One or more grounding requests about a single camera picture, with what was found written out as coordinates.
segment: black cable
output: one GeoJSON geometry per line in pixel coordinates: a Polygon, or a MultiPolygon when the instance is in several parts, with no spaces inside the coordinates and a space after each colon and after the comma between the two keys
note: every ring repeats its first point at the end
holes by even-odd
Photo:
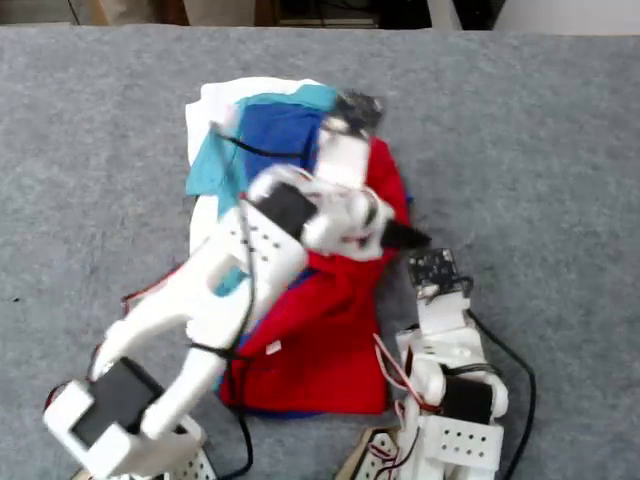
{"type": "Polygon", "coordinates": [[[73,1],[67,0],[67,4],[69,5],[69,10],[71,10],[71,15],[73,16],[76,25],[80,25],[80,18],[78,17],[78,12],[76,12],[76,7],[73,6],[73,1]]]}
{"type": "Polygon", "coordinates": [[[449,368],[446,365],[442,365],[442,372],[445,375],[451,375],[456,377],[458,375],[464,375],[465,373],[473,372],[487,372],[493,373],[498,377],[502,377],[502,372],[489,363],[471,363],[469,365],[463,365],[461,367],[449,368]]]}
{"type": "Polygon", "coordinates": [[[504,474],[503,480],[510,480],[513,476],[513,472],[516,470],[518,464],[520,463],[520,459],[522,458],[522,454],[524,453],[525,448],[527,447],[527,443],[529,442],[529,437],[531,436],[531,431],[533,429],[533,421],[536,413],[536,397],[537,397],[537,385],[536,385],[536,375],[531,368],[531,366],[518,355],[513,349],[511,349],[506,343],[500,340],[491,330],[487,328],[487,326],[478,319],[478,317],[471,311],[471,309],[467,310],[469,317],[476,323],[478,329],[493,343],[495,343],[498,347],[500,347],[507,355],[509,355],[518,365],[522,367],[522,369],[527,373],[529,377],[529,413],[527,414],[527,420],[524,425],[524,430],[522,431],[522,437],[520,437],[520,443],[518,443],[518,447],[516,448],[515,453],[513,454],[513,458],[507,467],[507,470],[504,474]]]}
{"type": "MultiPolygon", "coordinates": [[[[212,141],[216,143],[216,147],[218,148],[218,152],[222,159],[226,157],[223,143],[221,141],[222,139],[232,141],[234,144],[240,146],[241,148],[249,147],[248,145],[240,142],[238,139],[227,137],[226,135],[222,134],[220,129],[215,124],[211,124],[211,131],[215,135],[210,135],[209,137],[211,138],[212,141]]],[[[253,147],[250,147],[250,148],[251,150],[249,151],[253,151],[253,153],[256,153],[256,151],[258,150],[258,149],[254,149],[253,147]]],[[[231,184],[231,188],[235,190],[236,194],[240,194],[240,185],[239,185],[240,182],[238,182],[238,179],[235,176],[235,172],[231,168],[230,160],[223,161],[223,169],[225,172],[225,176],[227,177],[227,180],[231,184]]],[[[236,385],[235,385],[235,379],[233,377],[233,358],[237,356],[237,349],[240,345],[240,341],[242,340],[242,334],[244,333],[245,329],[249,324],[249,321],[251,320],[251,313],[253,312],[253,305],[255,303],[255,272],[253,268],[253,254],[252,254],[253,248],[251,247],[251,232],[249,231],[249,224],[248,224],[249,222],[247,221],[247,215],[244,210],[244,204],[242,201],[238,202],[238,212],[240,217],[240,228],[242,229],[242,236],[244,239],[246,239],[245,249],[246,249],[246,255],[247,255],[247,270],[248,270],[247,274],[249,276],[249,285],[250,285],[249,286],[249,289],[250,289],[249,303],[247,305],[247,309],[245,310],[242,322],[240,323],[240,329],[238,330],[238,333],[233,339],[233,342],[231,342],[231,345],[229,346],[229,348],[224,349],[226,351],[224,355],[227,355],[227,375],[229,378],[231,403],[233,404],[232,407],[228,407],[228,408],[229,408],[229,411],[231,411],[236,416],[236,419],[238,420],[238,424],[240,425],[240,429],[242,430],[242,436],[244,437],[245,448],[247,450],[247,461],[239,469],[219,477],[220,480],[232,480],[234,478],[240,477],[245,473],[247,473],[253,465],[253,442],[251,440],[251,432],[249,431],[249,426],[247,425],[247,421],[245,418],[245,408],[244,408],[244,384],[246,382],[247,368],[245,368],[242,371],[239,401],[236,399],[236,385]]]]}
{"type": "Polygon", "coordinates": [[[244,143],[242,140],[238,139],[238,138],[234,138],[234,137],[228,137],[227,135],[224,135],[223,133],[220,132],[216,132],[216,135],[224,140],[228,140],[231,143],[233,143],[234,145],[237,145],[238,147],[242,148],[243,150],[246,150],[247,152],[250,153],[254,153],[256,155],[260,155],[262,157],[269,157],[269,158],[301,158],[305,155],[305,152],[295,152],[295,153],[288,153],[288,152],[269,152],[267,150],[262,150],[260,148],[256,148],[256,147],[252,147],[251,145],[247,145],[246,143],[244,143]]]}
{"type": "MultiPolygon", "coordinates": [[[[305,156],[309,154],[309,152],[307,152],[306,149],[305,151],[300,153],[277,153],[277,152],[269,152],[266,150],[261,150],[259,148],[247,145],[246,143],[242,142],[237,138],[229,137],[223,134],[220,131],[220,129],[217,127],[217,125],[213,125],[213,124],[211,126],[211,131],[214,135],[210,135],[210,137],[212,138],[212,140],[216,142],[218,153],[220,154],[220,157],[223,159],[226,157],[226,153],[224,151],[223,143],[221,140],[228,140],[234,145],[237,145],[238,147],[250,153],[254,153],[256,155],[260,155],[263,157],[303,158],[304,159],[305,156]]],[[[231,188],[236,193],[239,194],[240,185],[239,185],[238,179],[235,176],[235,172],[230,167],[231,167],[230,161],[223,162],[223,169],[225,172],[225,176],[228,177],[228,181],[231,184],[231,188]]],[[[235,415],[236,419],[238,420],[238,424],[240,425],[240,429],[242,430],[242,436],[244,438],[245,447],[247,450],[247,461],[245,462],[245,464],[242,467],[238,468],[237,470],[234,470],[221,477],[218,477],[219,480],[232,480],[234,478],[238,478],[246,474],[251,469],[251,466],[253,465],[253,442],[251,440],[251,432],[249,431],[249,426],[247,425],[247,421],[246,421],[244,397],[245,397],[245,385],[246,385],[246,379],[247,379],[247,372],[251,368],[251,364],[254,358],[243,357],[237,353],[237,350],[240,345],[240,341],[242,339],[242,334],[246,330],[249,324],[249,321],[251,319],[251,313],[253,311],[253,305],[255,303],[255,273],[253,268],[253,255],[252,255],[253,248],[251,247],[251,234],[249,232],[249,225],[246,217],[246,212],[244,211],[244,204],[242,202],[238,203],[238,211],[240,212],[239,216],[241,220],[240,223],[242,224],[241,227],[243,230],[242,232],[243,237],[247,240],[247,242],[245,243],[245,249],[247,254],[247,270],[248,270],[247,274],[249,276],[250,289],[251,289],[249,304],[247,306],[247,310],[245,311],[244,318],[242,319],[241,327],[238,330],[238,334],[236,335],[234,341],[231,343],[231,346],[229,348],[215,348],[215,347],[202,345],[199,343],[191,344],[192,347],[194,348],[215,353],[216,355],[219,355],[221,358],[226,359],[227,361],[226,374],[228,375],[229,390],[231,393],[231,403],[232,403],[232,405],[228,406],[227,408],[231,413],[235,415]],[[240,381],[238,382],[239,383],[238,389],[236,389],[236,381],[233,375],[233,360],[244,360],[247,362],[247,365],[241,371],[241,378],[240,378],[240,381]]]]}

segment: red cloth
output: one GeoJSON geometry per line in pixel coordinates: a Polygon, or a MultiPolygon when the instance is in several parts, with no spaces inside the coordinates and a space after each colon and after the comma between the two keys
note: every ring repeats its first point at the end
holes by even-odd
{"type": "MultiPolygon", "coordinates": [[[[408,223],[406,193],[388,145],[375,139],[366,183],[408,223]]],[[[287,291],[240,349],[253,360],[233,362],[236,388],[244,382],[248,408],[276,412],[380,413],[386,385],[373,348],[378,333],[374,289],[395,252],[356,262],[311,254],[318,273],[287,291]],[[266,355],[279,340],[281,350],[266,355]]],[[[220,398],[231,403],[228,375],[220,398]]]]}

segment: gray carpet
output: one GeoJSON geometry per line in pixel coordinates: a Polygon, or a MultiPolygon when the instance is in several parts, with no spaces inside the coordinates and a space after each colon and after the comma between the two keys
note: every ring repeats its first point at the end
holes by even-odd
{"type": "MultiPolygon", "coordinates": [[[[119,297],[186,255],[184,104],[258,74],[387,97],[417,224],[538,373],[517,478],[640,478],[640,39],[144,27],[0,30],[0,479],[74,470],[44,397],[82,374],[119,297]]],[[[401,265],[378,299],[387,338],[415,321],[401,265]]],[[[166,381],[184,345],[162,338],[145,365],[166,381]]],[[[488,349],[507,459],[526,379],[488,349]]],[[[229,415],[207,399],[195,416],[218,469],[241,464],[229,415]]],[[[254,419],[247,478],[329,479],[380,421],[254,419]]]]}

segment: white plastic part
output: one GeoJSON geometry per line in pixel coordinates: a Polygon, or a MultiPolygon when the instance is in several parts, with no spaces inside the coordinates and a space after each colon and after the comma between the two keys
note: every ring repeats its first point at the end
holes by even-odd
{"type": "Polygon", "coordinates": [[[428,415],[422,418],[426,458],[453,465],[495,472],[500,466],[504,430],[499,425],[482,425],[453,418],[428,415]]]}
{"type": "Polygon", "coordinates": [[[318,213],[302,232],[301,241],[306,248],[357,261],[382,256],[382,234],[395,213],[371,189],[347,189],[316,179],[302,169],[276,165],[251,184],[249,199],[255,201],[269,195],[278,183],[294,185],[318,207],[318,213]]]}
{"type": "MultiPolygon", "coordinates": [[[[250,316],[255,322],[286,290],[307,261],[305,249],[251,204],[244,205],[252,238],[255,303],[250,316]]],[[[194,342],[228,347],[239,331],[249,303],[250,286],[245,279],[226,297],[213,290],[232,266],[247,270],[238,212],[231,210],[215,232],[157,292],[143,300],[127,318],[107,332],[95,359],[92,378],[97,378],[118,358],[144,344],[156,334],[188,322],[194,342]]],[[[204,395],[224,369],[225,360],[200,349],[191,349],[183,368],[164,394],[145,412],[141,433],[131,435],[113,424],[87,448],[73,434],[73,425],[93,399],[79,382],[72,382],[52,402],[45,424],[73,456],[97,478],[134,473],[158,475],[176,462],[193,455],[204,434],[186,413],[204,395]],[[177,435],[180,423],[190,433],[177,435]]]]}
{"type": "Polygon", "coordinates": [[[430,302],[418,301],[418,321],[424,335],[446,332],[464,327],[464,311],[470,302],[462,292],[435,297],[430,302]]]}
{"type": "MultiPolygon", "coordinates": [[[[380,451],[389,455],[391,459],[395,459],[398,454],[398,447],[386,432],[378,432],[373,435],[369,441],[369,445],[374,445],[380,451]]],[[[383,467],[393,465],[393,460],[385,462],[381,458],[375,456],[368,447],[365,447],[362,458],[360,460],[360,467],[353,473],[351,478],[353,480],[373,480],[378,471],[383,467]]],[[[394,479],[396,478],[397,469],[392,471],[390,475],[385,475],[383,478],[394,479]]]]}
{"type": "MultiPolygon", "coordinates": [[[[436,296],[431,301],[419,299],[420,328],[396,336],[404,362],[411,352],[410,381],[429,404],[438,405],[446,392],[441,365],[457,368],[487,363],[480,334],[466,314],[469,306],[469,300],[461,292],[436,296]]],[[[400,469],[400,480],[495,478],[503,437],[503,429],[495,424],[495,419],[507,411],[508,390],[493,373],[479,371],[461,376],[491,386],[490,424],[463,422],[421,411],[416,401],[407,396],[404,427],[398,433],[400,451],[408,451],[418,436],[414,453],[400,469]]]]}
{"type": "Polygon", "coordinates": [[[347,188],[362,188],[369,167],[369,141],[320,129],[313,175],[347,188]]]}
{"type": "Polygon", "coordinates": [[[217,477],[213,465],[205,454],[199,449],[193,458],[189,458],[176,465],[171,472],[164,474],[163,480],[215,480],[217,477]]]}
{"type": "MultiPolygon", "coordinates": [[[[182,324],[186,324],[187,335],[194,343],[229,347],[243,325],[252,284],[245,278],[226,296],[217,296],[214,290],[233,267],[248,272],[249,258],[252,259],[255,297],[247,324],[251,328],[306,266],[305,246],[356,260],[377,258],[382,255],[380,236],[386,221],[393,217],[393,210],[368,189],[351,191],[282,165],[261,173],[249,188],[248,198],[241,204],[246,226],[240,221],[241,207],[229,210],[215,227],[203,230],[201,245],[182,267],[157,290],[142,297],[125,319],[108,329],[96,354],[91,379],[97,379],[113,362],[155,335],[182,324]],[[304,246],[253,207],[252,202],[269,195],[279,182],[294,185],[318,207],[317,214],[304,225],[304,246]],[[245,238],[247,229],[250,252],[245,238]]],[[[73,425],[93,399],[79,382],[72,382],[54,399],[44,414],[45,423],[97,478],[170,472],[177,462],[194,455],[202,445],[204,433],[187,413],[209,391],[225,362],[205,349],[190,349],[174,382],[144,412],[137,435],[114,423],[93,445],[83,445],[73,434],[73,425]],[[178,424],[188,433],[174,433],[178,424]]]]}
{"type": "Polygon", "coordinates": [[[204,443],[205,434],[190,417],[181,419],[187,433],[170,432],[160,440],[131,435],[113,424],[90,447],[73,433],[73,427],[93,404],[86,387],[70,382],[44,413],[45,425],[56,439],[94,477],[135,473],[140,477],[153,476],[169,470],[173,465],[192,456],[204,443]]]}
{"type": "Polygon", "coordinates": [[[216,231],[218,223],[218,197],[200,195],[193,207],[189,226],[189,255],[216,231]]]}

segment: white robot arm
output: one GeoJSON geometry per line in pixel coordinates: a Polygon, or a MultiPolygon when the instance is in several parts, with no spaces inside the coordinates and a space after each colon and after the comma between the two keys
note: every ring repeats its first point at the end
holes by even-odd
{"type": "Polygon", "coordinates": [[[508,391],[487,362],[468,314],[469,279],[458,276],[448,249],[413,254],[409,271],[419,324],[396,336],[403,366],[376,338],[380,357],[387,357],[398,378],[390,380],[409,394],[396,409],[396,457],[382,468],[376,465],[370,477],[493,480],[503,437],[495,420],[507,411],[508,391]],[[381,472],[389,475],[380,477],[381,472]]]}
{"type": "MultiPolygon", "coordinates": [[[[329,184],[284,165],[265,170],[241,202],[162,288],[108,329],[90,371],[93,388],[71,382],[45,411],[51,432],[98,478],[157,475],[197,449],[204,434],[187,413],[224,371],[225,359],[217,352],[268,312],[305,268],[306,249],[378,258],[382,234],[393,218],[391,207],[367,188],[329,184]],[[247,277],[229,295],[216,296],[215,287],[232,267],[251,272],[254,281],[247,277]],[[194,345],[180,374],[164,392],[143,389],[143,405],[121,398],[118,408],[137,409],[131,415],[141,415],[135,430],[134,421],[122,425],[126,422],[116,421],[122,411],[113,417],[116,407],[107,404],[118,400],[96,398],[97,389],[112,377],[131,376],[135,367],[123,357],[180,324],[186,324],[194,345]],[[184,430],[190,435],[180,433],[184,430]]],[[[120,383],[127,388],[131,382],[120,383]]]]}

